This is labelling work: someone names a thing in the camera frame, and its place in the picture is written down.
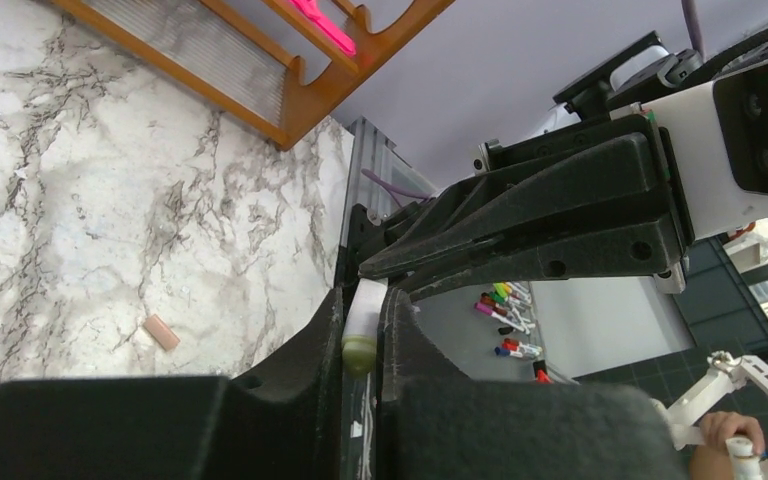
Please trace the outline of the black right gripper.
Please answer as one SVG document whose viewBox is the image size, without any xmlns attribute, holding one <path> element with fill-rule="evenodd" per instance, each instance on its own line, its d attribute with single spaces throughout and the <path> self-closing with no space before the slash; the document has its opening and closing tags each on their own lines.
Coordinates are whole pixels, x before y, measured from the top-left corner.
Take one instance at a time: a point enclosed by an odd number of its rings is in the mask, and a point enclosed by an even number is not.
<svg viewBox="0 0 768 480">
<path fill-rule="evenodd" d="M 500 281 L 651 276 L 686 287 L 694 240 L 668 130 L 653 114 L 588 120 L 508 146 L 481 144 L 478 179 L 359 267 L 414 300 Z"/>
</svg>

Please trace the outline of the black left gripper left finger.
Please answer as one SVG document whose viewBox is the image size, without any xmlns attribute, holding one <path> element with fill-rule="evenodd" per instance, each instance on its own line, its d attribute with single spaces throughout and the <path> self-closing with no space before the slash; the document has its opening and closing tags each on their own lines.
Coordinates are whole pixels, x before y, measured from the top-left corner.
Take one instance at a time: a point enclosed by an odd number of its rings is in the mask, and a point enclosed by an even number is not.
<svg viewBox="0 0 768 480">
<path fill-rule="evenodd" d="M 343 293 L 236 377 L 0 384 L 0 479 L 335 479 Z"/>
</svg>

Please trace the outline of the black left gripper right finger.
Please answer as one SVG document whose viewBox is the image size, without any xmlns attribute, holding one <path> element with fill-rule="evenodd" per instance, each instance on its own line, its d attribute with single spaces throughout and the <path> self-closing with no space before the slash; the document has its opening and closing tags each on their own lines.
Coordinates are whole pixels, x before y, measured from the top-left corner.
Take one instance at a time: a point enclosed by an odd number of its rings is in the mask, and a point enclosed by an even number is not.
<svg viewBox="0 0 768 480">
<path fill-rule="evenodd" d="M 471 379 L 421 331 L 396 288 L 383 301 L 379 340 L 379 479 L 687 477 L 639 389 Z"/>
</svg>

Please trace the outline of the white green marker pen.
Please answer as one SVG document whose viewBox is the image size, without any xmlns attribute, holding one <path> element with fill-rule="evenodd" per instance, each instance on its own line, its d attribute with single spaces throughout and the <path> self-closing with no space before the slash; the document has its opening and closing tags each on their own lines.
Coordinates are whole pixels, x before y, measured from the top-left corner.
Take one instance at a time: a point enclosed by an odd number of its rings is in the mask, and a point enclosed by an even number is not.
<svg viewBox="0 0 768 480">
<path fill-rule="evenodd" d="M 360 280 L 346 316 L 341 341 L 342 479 L 374 477 L 378 334 L 387 290 L 386 280 Z"/>
</svg>

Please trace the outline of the brown marker cap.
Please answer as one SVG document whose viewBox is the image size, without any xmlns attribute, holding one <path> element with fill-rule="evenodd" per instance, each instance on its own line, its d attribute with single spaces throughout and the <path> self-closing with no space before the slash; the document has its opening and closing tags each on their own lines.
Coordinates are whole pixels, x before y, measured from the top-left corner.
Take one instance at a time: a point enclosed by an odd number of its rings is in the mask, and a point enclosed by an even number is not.
<svg viewBox="0 0 768 480">
<path fill-rule="evenodd" d="M 164 351 L 174 350 L 180 344 L 180 338 L 156 314 L 146 318 L 142 327 Z"/>
</svg>

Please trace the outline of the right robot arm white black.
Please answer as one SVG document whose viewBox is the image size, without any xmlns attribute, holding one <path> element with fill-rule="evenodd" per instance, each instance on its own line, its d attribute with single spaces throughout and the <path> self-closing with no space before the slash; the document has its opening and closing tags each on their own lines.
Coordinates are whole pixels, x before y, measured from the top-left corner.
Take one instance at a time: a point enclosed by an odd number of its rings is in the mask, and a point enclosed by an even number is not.
<svg viewBox="0 0 768 480">
<path fill-rule="evenodd" d="M 424 298 L 492 281 L 652 277 L 768 218 L 768 28 L 705 58 L 649 33 L 555 95 L 542 134 L 480 145 L 474 176 L 401 208 L 352 254 Z"/>
</svg>

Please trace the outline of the person hand in background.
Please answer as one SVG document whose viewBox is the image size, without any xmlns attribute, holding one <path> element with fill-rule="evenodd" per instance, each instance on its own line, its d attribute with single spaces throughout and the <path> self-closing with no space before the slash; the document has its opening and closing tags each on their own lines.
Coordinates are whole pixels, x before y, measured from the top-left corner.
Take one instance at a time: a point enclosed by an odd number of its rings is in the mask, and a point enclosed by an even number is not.
<svg viewBox="0 0 768 480">
<path fill-rule="evenodd" d="M 737 412 L 711 412 L 698 423 L 705 445 L 719 452 L 726 452 L 726 441 L 743 436 L 753 444 L 753 452 L 763 453 L 766 447 L 765 436 L 759 421 L 751 416 Z"/>
</svg>

